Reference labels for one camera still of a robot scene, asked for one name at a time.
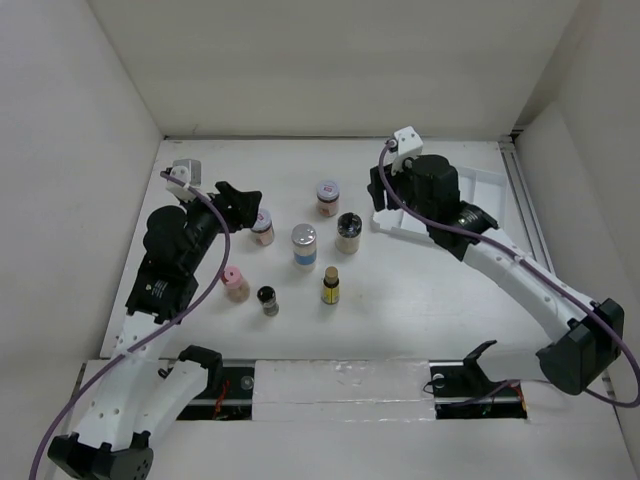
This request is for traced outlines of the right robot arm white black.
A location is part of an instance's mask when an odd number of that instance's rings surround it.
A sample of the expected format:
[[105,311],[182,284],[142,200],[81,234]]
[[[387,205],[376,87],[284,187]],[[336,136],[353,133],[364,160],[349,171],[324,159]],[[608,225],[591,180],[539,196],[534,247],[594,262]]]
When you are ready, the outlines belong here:
[[445,157],[406,156],[391,164],[380,159],[367,190],[375,211],[401,209],[418,220],[437,247],[494,282],[546,334],[533,353],[487,357],[493,339],[472,350],[456,372],[474,394],[526,379],[573,396],[591,394],[592,383],[629,353],[623,308],[565,285],[517,247],[496,219],[461,199],[458,172]]

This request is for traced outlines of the blue label silver lid jar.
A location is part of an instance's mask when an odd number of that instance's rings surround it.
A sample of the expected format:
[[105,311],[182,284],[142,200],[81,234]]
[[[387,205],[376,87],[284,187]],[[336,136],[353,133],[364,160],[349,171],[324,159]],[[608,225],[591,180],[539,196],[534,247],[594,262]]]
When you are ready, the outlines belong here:
[[307,223],[296,225],[291,232],[295,265],[303,270],[314,269],[317,260],[317,233]]

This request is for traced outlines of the red label spice jar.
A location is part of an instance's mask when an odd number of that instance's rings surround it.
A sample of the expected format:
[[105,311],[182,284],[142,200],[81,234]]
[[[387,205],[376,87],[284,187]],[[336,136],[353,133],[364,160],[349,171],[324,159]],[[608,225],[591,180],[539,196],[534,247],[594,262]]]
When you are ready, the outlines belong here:
[[333,217],[338,213],[340,188],[335,181],[322,180],[316,185],[316,208],[325,217]]
[[274,229],[271,213],[264,208],[258,210],[256,222],[251,227],[255,243],[266,247],[274,241]]

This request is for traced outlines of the black grinder top jar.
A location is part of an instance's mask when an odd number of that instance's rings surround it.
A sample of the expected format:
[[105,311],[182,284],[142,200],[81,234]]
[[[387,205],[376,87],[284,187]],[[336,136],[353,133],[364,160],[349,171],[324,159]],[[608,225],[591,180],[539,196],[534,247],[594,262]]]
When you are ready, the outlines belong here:
[[336,248],[344,254],[355,254],[360,245],[362,219],[353,212],[342,214],[337,220]]

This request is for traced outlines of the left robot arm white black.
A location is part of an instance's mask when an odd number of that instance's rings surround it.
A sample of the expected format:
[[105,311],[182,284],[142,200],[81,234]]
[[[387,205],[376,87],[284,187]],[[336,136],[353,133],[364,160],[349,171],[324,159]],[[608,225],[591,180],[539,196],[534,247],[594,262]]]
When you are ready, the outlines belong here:
[[198,395],[222,387],[222,356],[195,345],[161,374],[160,359],[178,325],[205,299],[196,270],[218,236],[253,226],[262,194],[216,183],[202,193],[173,176],[175,205],[153,211],[145,254],[125,303],[117,345],[107,365],[81,387],[90,406],[69,433],[52,439],[48,458],[73,479],[145,479],[154,448]]

